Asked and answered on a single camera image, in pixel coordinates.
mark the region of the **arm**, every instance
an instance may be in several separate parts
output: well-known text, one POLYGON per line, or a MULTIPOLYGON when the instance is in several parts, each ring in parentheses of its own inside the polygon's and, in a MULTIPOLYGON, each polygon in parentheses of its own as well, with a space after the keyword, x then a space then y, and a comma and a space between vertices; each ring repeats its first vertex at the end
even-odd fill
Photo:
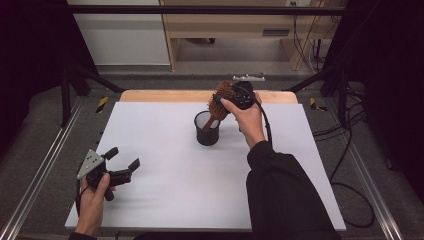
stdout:
POLYGON ((252 231, 256 239, 340 239, 315 187, 297 160, 276 153, 265 140, 262 114, 255 104, 240 110, 222 104, 236 117, 250 147, 247 177, 252 231))
POLYGON ((85 177, 81 181, 81 210, 75 232, 71 233, 69 240, 95 240, 97 230, 103 220, 103 202, 106 189, 109 187, 110 176, 105 173, 99 186, 93 191, 88 186, 85 177))

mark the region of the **black jacket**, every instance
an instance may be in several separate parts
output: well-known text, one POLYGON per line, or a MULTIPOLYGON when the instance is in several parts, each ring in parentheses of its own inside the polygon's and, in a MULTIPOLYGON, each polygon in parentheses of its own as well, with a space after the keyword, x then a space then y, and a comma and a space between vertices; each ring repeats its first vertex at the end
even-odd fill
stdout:
POLYGON ((312 182, 293 155, 267 141, 247 155, 252 231, 255 239, 340 239, 312 182))

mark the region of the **human hand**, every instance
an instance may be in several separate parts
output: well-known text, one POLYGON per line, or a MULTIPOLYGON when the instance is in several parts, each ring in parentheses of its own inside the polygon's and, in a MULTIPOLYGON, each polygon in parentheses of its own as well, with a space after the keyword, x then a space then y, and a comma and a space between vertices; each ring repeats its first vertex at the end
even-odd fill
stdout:
POLYGON ((110 175, 103 174, 97 190, 88 186, 87 179, 81 181, 80 217, 75 232, 96 237, 97 230, 103 221, 103 202, 106 189, 109 187, 110 175))
MULTIPOLYGON (((259 93, 255 92, 256 99, 259 103, 262 100, 259 93)), ((255 103, 252 107, 246 110, 241 110, 231 101, 221 98, 221 103, 230 111, 239 124, 240 131, 246 138, 247 145, 253 148, 256 143, 265 140, 265 135, 262 127, 262 113, 258 105, 255 103)))

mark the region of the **left hand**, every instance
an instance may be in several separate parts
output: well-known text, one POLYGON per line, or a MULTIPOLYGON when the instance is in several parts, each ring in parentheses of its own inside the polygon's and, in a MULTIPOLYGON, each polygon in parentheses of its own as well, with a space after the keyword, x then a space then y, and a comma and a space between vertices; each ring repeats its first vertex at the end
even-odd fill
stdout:
POLYGON ((87 179, 81 181, 80 217, 75 232, 96 237, 97 230, 103 221, 103 202, 106 189, 109 187, 110 175, 103 174, 97 190, 88 186, 87 179))

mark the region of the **right hand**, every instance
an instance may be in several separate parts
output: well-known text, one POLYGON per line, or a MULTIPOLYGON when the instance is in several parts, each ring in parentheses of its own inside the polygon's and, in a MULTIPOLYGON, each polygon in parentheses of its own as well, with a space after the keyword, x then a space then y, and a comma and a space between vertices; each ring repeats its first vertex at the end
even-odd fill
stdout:
MULTIPOLYGON (((255 92, 255 96, 258 102, 262 103, 259 93, 255 92)), ((246 110, 241 110, 231 101, 224 98, 221 98, 221 103, 236 118, 249 148, 253 148, 258 142, 266 140, 262 127, 262 113, 256 103, 246 110)))

